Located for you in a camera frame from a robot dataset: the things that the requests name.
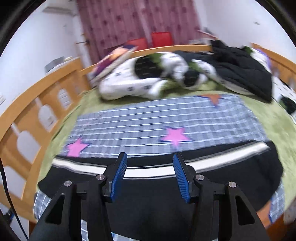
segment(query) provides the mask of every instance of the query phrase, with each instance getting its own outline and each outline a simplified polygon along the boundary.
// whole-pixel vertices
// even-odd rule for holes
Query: red chair backrest
[[[126,44],[132,44],[132,45],[138,46],[137,51],[148,48],[148,43],[145,38],[129,40],[126,42]]]
[[[174,45],[170,32],[151,33],[153,47],[164,47]]]

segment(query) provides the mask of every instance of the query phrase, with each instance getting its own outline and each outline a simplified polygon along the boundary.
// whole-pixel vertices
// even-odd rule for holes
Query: wooden bed frame
[[[270,50],[263,49],[259,45],[252,44],[255,48],[262,49],[270,57],[271,62],[280,71],[280,78],[290,83],[296,75],[296,64],[283,56]],[[130,58],[147,55],[160,51],[211,51],[207,45],[177,45],[152,48],[134,52]],[[86,74],[91,72],[95,65],[86,69],[82,68],[79,58],[69,61],[68,64],[55,72],[47,75],[36,84],[17,97],[6,111],[0,116],[0,157],[4,166],[10,166],[24,180],[22,197],[19,198],[10,192],[12,202],[17,213],[36,223],[33,215],[34,194],[36,193],[39,170],[52,137],[59,129],[66,115],[79,103],[82,92],[91,87]],[[68,106],[63,106],[58,98],[60,90],[66,90],[71,99]],[[45,128],[39,121],[40,109],[46,105],[50,107],[55,119],[50,128]],[[30,162],[18,150],[17,140],[22,133],[29,132],[40,146],[34,160]],[[0,203],[9,207],[3,185],[0,185]]]

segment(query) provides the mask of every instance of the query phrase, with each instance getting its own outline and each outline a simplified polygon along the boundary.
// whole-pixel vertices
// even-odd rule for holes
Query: green bedsheet
[[[168,93],[166,98],[206,93],[231,93],[226,89],[222,90],[189,92],[180,89],[178,92]],[[241,96],[241,98],[244,100],[246,106],[258,117],[266,131],[267,137],[277,147],[279,159],[284,167],[283,184],[286,209],[296,196],[296,188],[294,187],[294,183],[296,183],[296,125],[285,110],[275,101],[268,104],[257,100],[255,97]],[[96,89],[84,92],[79,105],[68,114],[60,129],[53,136],[45,153],[38,180],[42,180],[48,173],[53,157],[60,153],[79,115],[143,101],[147,101],[147,99],[132,96],[126,96],[120,100],[104,101],[99,98]]]

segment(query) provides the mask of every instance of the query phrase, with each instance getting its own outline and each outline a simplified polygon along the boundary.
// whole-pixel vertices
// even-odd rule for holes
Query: curtain
[[[200,25],[192,0],[139,0],[140,14],[150,32],[170,32],[175,45],[200,37]]]
[[[93,63],[108,49],[145,37],[137,0],[77,0],[77,5]]]

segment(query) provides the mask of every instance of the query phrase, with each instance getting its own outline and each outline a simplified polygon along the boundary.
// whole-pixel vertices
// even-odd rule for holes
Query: plaid cloth
[[[284,212],[285,207],[285,198],[284,198],[284,186],[281,182],[276,192],[271,197],[271,207],[269,210],[269,219],[271,223],[274,223],[278,217],[280,217]],[[42,191],[38,191],[34,203],[34,216],[37,220],[40,219],[41,215],[43,214],[44,210],[46,209],[47,205],[51,199],[45,195]],[[86,221],[81,219],[81,236],[82,241],[88,241],[87,235],[87,226]],[[124,236],[112,233],[114,241],[133,241],[134,239],[126,238]]]
[[[248,140],[266,141],[266,134],[237,95],[222,94],[214,106],[207,97],[190,96],[142,102],[80,115],[60,155],[79,137],[90,145],[80,157],[128,157],[169,154]],[[174,150],[160,142],[167,128],[185,128],[191,142]]]

